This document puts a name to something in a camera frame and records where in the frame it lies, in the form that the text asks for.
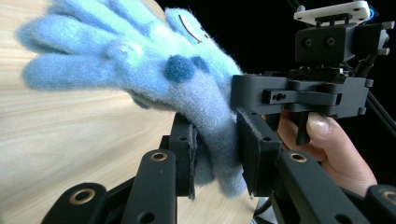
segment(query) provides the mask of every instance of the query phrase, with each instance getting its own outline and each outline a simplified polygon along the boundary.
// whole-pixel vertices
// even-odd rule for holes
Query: wood grain
[[[161,8],[145,1],[163,18]],[[40,223],[67,189],[112,189],[169,134],[174,113],[143,110],[122,91],[27,89],[21,70],[35,57],[14,38],[43,14],[44,0],[0,1],[0,224]],[[226,199],[217,183],[178,199],[178,223],[249,223],[256,199]]]

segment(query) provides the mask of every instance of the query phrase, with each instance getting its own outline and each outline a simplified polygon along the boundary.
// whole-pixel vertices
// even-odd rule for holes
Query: glove
[[[224,195],[238,196],[246,184],[229,102],[241,71],[189,11],[167,8],[165,18],[139,0],[53,0],[17,32],[38,53],[23,80],[40,91],[123,90],[142,107],[180,112],[205,144],[196,182],[216,178]]]

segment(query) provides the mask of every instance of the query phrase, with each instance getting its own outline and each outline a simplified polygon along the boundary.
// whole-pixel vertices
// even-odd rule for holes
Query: finger
[[[195,153],[196,164],[194,176],[195,184],[198,186],[209,184],[215,179],[209,158],[207,147],[203,143],[198,145]]]
[[[285,149],[300,150],[308,153],[316,161],[324,161],[326,154],[320,147],[316,147],[314,143],[310,142],[302,146],[296,145],[297,138],[297,125],[288,117],[288,115],[282,115],[277,133],[282,139],[283,144],[287,146]]]
[[[54,0],[52,11],[61,12],[81,22],[106,30],[115,35],[138,38],[139,32],[124,18],[95,0]]]
[[[109,86],[117,71],[109,60],[92,56],[44,54],[23,69],[24,82],[36,90],[78,90]]]
[[[165,104],[163,102],[152,101],[146,98],[143,94],[139,94],[134,90],[125,90],[133,98],[134,102],[144,109],[157,109],[161,111],[176,111],[171,105]]]
[[[49,15],[22,26],[19,38],[53,52],[102,55],[116,37],[66,16]]]
[[[134,27],[141,31],[150,26],[165,26],[152,11],[140,0],[114,0],[111,8]]]
[[[177,111],[185,115],[202,135],[213,175],[219,181],[222,192],[228,197],[241,195],[246,183],[237,150],[236,123],[216,82],[196,71],[189,81],[175,84],[177,89],[170,92],[169,98]]]
[[[325,150],[329,161],[350,164],[360,157],[347,134],[334,119],[310,113],[306,129],[311,140]]]

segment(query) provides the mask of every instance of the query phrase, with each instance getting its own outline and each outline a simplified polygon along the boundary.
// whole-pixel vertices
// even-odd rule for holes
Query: glove fingers
[[[136,93],[133,90],[125,90],[125,91],[128,92],[131,95],[133,101],[143,109],[153,108],[161,111],[176,111],[172,106],[168,104],[162,102],[150,101],[143,94]]]
[[[126,35],[138,41],[141,34],[124,18],[96,0],[53,0],[49,12],[68,15],[115,35]]]
[[[204,143],[198,145],[195,152],[195,176],[194,183],[203,186],[211,183],[215,177],[212,173],[212,164],[210,163],[209,153]]]
[[[81,90],[113,85],[116,65],[90,56],[43,54],[23,69],[24,82],[36,90]]]
[[[116,37],[70,17],[48,15],[22,26],[21,42],[69,54],[103,55]]]
[[[111,8],[140,31],[147,30],[149,26],[165,25],[140,0],[114,0]]]
[[[173,74],[185,68],[183,65],[174,69]],[[174,76],[167,78],[177,83],[175,90],[169,93],[168,100],[171,99],[169,102],[176,110],[195,125],[205,141],[213,175],[219,180],[222,192],[229,197],[240,195],[246,185],[237,152],[236,124],[233,112],[222,97],[217,83],[199,69],[192,76],[184,75],[183,79]]]

